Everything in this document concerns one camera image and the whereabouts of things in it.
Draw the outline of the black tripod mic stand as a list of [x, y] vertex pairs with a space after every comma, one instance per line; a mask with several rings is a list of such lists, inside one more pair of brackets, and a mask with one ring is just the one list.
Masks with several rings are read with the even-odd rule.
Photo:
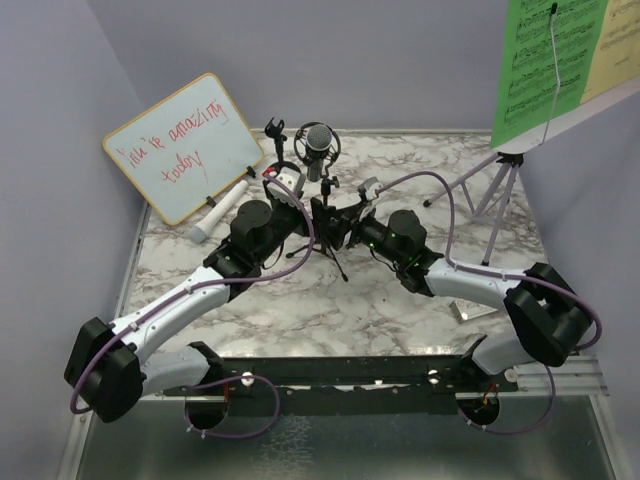
[[332, 259], [339, 270], [342, 280], [348, 282], [349, 279], [336, 258], [335, 247], [331, 240], [332, 233], [337, 231], [340, 225], [341, 213], [337, 207], [329, 204], [329, 197], [332, 193], [332, 188], [338, 188], [339, 186], [339, 180], [336, 176], [323, 175], [320, 182], [321, 199], [312, 198], [310, 201], [315, 228], [314, 244], [318, 245], [318, 248], [314, 248], [313, 251]]

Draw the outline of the black condenser microphone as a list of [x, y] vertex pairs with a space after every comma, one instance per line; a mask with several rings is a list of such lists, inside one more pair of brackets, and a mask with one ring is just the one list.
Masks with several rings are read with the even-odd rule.
[[294, 152], [306, 167], [306, 177], [318, 182], [341, 154], [341, 141], [337, 133], [322, 122], [303, 124], [294, 135]]

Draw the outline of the black round-base mic stand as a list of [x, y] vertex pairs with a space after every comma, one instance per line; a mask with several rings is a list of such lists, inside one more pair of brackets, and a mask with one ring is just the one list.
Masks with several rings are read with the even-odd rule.
[[269, 165], [263, 174], [280, 173], [283, 169], [295, 172], [299, 175], [302, 174], [300, 168], [290, 161], [286, 161], [284, 158], [284, 144], [288, 137], [283, 133], [285, 122], [279, 120], [278, 123], [274, 122], [274, 118], [271, 118], [267, 125], [264, 127], [264, 134], [267, 138], [271, 139], [274, 143], [276, 161]]

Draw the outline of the white handheld microphone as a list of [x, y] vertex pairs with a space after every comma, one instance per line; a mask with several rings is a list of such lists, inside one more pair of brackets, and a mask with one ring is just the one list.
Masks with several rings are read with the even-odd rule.
[[236, 205], [249, 186], [247, 180], [239, 181], [211, 211], [197, 222], [190, 231], [190, 240], [195, 244], [201, 244], [210, 237], [214, 227]]

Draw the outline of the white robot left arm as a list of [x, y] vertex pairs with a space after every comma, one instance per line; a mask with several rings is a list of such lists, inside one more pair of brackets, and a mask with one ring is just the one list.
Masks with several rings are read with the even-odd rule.
[[141, 398], [165, 390], [214, 392], [221, 371], [213, 350], [198, 342], [173, 353], [162, 353], [160, 347], [251, 285], [284, 277], [283, 272], [264, 275], [262, 265], [294, 233], [313, 234], [311, 217], [298, 198], [246, 202], [232, 221], [229, 236], [177, 287], [123, 317], [86, 321], [63, 374], [72, 389], [71, 412], [92, 411], [110, 423]]

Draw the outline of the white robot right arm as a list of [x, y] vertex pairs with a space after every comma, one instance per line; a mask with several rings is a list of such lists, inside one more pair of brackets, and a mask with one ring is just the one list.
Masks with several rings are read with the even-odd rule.
[[395, 211], [381, 223], [364, 202], [332, 207], [323, 228], [333, 248], [363, 245], [386, 260], [412, 293], [467, 300], [508, 315], [511, 330], [481, 339], [460, 365], [459, 378], [469, 390], [483, 390], [515, 365], [563, 365], [594, 322], [550, 265], [519, 271], [457, 263], [427, 247], [427, 231], [411, 210]]

